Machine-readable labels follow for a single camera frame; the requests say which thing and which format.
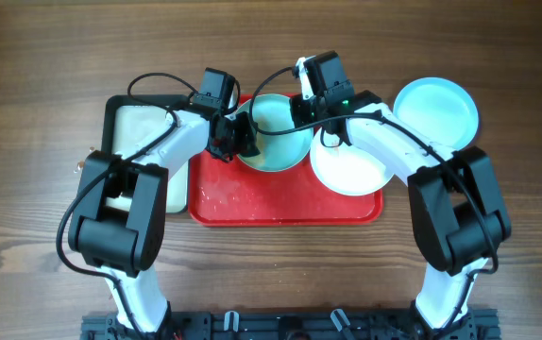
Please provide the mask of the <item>mint green plate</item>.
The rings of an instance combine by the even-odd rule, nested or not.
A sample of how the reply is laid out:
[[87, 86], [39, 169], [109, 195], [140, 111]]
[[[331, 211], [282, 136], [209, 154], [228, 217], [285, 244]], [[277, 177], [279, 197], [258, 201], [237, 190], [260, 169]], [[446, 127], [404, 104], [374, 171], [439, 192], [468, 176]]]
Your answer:
[[[290, 98], [281, 94], [263, 94], [255, 99], [254, 122], [266, 131], [282, 131], [294, 128], [290, 112]], [[256, 146], [260, 154], [239, 159], [249, 167], [263, 172], [287, 170], [309, 153], [313, 140], [313, 129], [301, 130], [280, 136], [257, 134]]]

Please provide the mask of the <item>light blue plate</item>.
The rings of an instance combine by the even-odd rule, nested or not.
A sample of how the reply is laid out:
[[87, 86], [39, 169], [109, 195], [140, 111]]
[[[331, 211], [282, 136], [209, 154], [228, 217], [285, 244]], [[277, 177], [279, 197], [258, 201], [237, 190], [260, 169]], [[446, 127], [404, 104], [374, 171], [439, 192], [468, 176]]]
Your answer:
[[395, 99], [393, 113], [428, 138], [457, 150], [469, 146], [480, 127], [471, 95], [441, 77], [423, 77], [406, 85]]

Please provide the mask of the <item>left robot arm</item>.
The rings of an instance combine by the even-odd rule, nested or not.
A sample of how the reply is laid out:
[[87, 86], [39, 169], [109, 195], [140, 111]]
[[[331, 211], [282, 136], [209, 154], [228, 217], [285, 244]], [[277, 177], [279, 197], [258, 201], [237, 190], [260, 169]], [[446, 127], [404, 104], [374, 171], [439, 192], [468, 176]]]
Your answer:
[[71, 270], [106, 280], [118, 311], [83, 319], [83, 339], [178, 339], [154, 262], [160, 252], [167, 183], [208, 151], [222, 162], [257, 154], [253, 129], [237, 111], [234, 76], [208, 68], [198, 89], [160, 106], [165, 120], [127, 151], [92, 152], [62, 216], [56, 251]]

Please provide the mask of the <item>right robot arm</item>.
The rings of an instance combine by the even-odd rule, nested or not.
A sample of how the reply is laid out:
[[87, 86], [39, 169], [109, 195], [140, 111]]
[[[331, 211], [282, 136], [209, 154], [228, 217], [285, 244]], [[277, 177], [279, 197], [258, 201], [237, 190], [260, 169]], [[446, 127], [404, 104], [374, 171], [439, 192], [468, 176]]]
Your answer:
[[477, 146], [440, 144], [375, 94], [355, 92], [334, 51], [298, 59], [292, 73], [301, 86], [291, 105], [296, 127], [322, 127], [407, 185], [415, 242], [428, 263], [417, 316], [435, 338], [458, 328], [475, 280], [498, 270], [498, 247], [511, 235], [489, 157]]

